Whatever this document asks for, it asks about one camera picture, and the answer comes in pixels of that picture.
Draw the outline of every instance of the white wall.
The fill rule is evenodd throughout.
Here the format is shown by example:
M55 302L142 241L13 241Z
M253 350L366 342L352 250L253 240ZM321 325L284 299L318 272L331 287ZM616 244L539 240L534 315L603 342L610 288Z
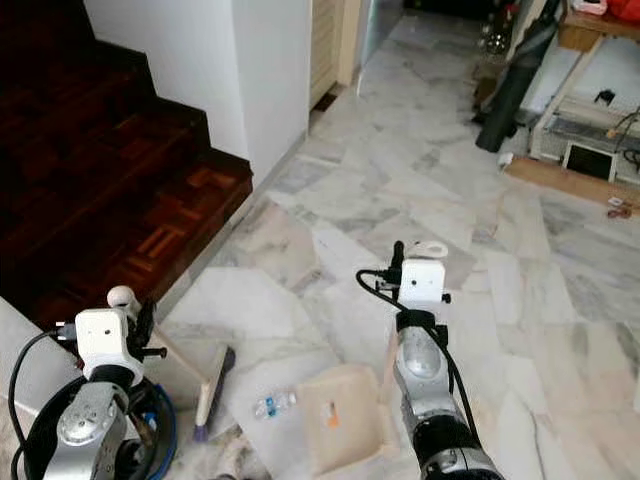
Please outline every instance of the white wall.
M41 330L0 297L0 394L6 397L13 365L22 347ZM50 339L34 345L16 383L16 403L38 412L63 385L81 375L75 358Z
M255 183L306 132L309 0L234 0L240 96Z
M559 47L554 40L522 107L542 112L578 55L577 51ZM607 88L616 93L611 104L616 110L630 112L640 104L640 46L631 40L605 40L571 95L592 102L598 92Z
M259 185L306 131L310 0L85 0L100 40L147 54L159 96L207 112Z

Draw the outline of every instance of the marble floor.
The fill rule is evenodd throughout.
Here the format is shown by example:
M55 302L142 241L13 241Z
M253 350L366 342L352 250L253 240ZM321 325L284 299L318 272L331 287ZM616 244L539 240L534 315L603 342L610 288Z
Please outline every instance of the marble floor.
M162 328L205 367L221 343L237 364L197 445L195 384L170 360L150 365L181 410L169 478L215 478L239 436L259 458L240 478L311 478L299 409L265 421L252 406L343 362L381 377L393 309L354 272L387 264L395 240L430 239L449 248L442 320L505 478L640 478L640 220L510 178L474 146L478 28L403 17L202 273L180 280ZM394 415L397 455L344 478L418 478Z

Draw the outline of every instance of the red object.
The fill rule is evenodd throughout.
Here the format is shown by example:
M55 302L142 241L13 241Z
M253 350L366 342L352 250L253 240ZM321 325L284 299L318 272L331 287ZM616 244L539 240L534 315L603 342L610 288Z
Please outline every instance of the red object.
M609 11L622 20L640 23L640 0L609 0Z

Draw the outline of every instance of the plastic bottle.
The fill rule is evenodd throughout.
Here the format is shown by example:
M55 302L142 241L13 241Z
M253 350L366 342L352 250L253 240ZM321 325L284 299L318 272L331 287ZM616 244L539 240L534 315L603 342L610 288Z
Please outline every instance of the plastic bottle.
M293 390L280 390L261 398L254 407L256 418L273 418L295 406L298 399Z

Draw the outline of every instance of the door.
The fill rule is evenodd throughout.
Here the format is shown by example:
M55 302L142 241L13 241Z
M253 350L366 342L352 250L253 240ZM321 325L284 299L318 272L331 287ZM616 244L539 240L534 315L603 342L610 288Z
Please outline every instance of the door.
M344 0L313 0L311 27L311 105L337 80Z

